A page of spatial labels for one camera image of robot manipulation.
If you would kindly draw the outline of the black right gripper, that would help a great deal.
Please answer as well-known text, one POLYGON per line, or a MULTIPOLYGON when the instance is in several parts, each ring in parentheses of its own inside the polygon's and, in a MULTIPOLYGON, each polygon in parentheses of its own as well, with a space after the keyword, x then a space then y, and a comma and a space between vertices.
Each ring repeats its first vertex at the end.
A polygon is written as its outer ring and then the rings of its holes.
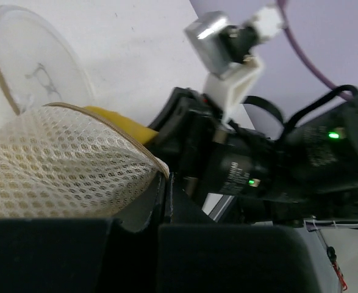
POLYGON ((209 194, 231 198, 221 219, 271 220, 275 204, 265 192, 271 179, 272 143, 234 121, 224 127, 221 110, 206 95, 175 87, 150 124, 158 135, 148 150, 172 173, 158 172, 154 224, 215 224, 203 210, 209 194))

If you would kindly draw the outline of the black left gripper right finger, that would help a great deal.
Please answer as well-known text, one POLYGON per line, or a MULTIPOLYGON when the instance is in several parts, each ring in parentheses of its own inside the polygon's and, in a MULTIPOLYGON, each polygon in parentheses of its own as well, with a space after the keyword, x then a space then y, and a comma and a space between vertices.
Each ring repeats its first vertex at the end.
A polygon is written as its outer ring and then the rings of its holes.
POLYGON ((306 244, 291 228, 164 225, 157 292, 320 292, 306 244))

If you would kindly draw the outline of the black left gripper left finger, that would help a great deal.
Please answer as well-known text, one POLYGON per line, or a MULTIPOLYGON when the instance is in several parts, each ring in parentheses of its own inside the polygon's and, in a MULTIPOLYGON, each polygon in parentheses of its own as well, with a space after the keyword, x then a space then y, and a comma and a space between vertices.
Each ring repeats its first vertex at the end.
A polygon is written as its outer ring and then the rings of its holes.
POLYGON ((0 292, 112 292, 104 257, 120 222, 0 220, 0 292))

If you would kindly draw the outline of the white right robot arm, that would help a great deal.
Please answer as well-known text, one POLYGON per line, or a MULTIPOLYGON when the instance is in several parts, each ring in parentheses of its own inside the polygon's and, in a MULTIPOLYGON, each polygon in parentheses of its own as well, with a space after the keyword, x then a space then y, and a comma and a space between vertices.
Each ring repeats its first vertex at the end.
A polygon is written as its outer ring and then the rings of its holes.
POLYGON ((358 220, 358 88, 338 86, 288 120, 259 96, 244 104, 272 115, 279 137, 223 124, 210 96, 176 87, 151 123, 157 135, 146 147, 196 204, 208 194, 232 197, 224 222, 358 220))

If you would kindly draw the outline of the yellow bra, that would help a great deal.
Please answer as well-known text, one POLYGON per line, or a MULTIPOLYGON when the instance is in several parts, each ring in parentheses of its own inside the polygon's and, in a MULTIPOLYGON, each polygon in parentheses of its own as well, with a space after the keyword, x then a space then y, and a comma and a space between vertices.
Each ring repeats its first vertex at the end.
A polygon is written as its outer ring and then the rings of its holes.
POLYGON ((118 112, 106 110, 96 106, 86 106, 85 109, 90 110, 93 113, 99 115, 100 117, 105 118, 109 122, 117 125, 125 133, 133 137, 142 145, 146 145, 158 135, 157 131, 149 127, 143 126, 128 117, 122 116, 118 112))

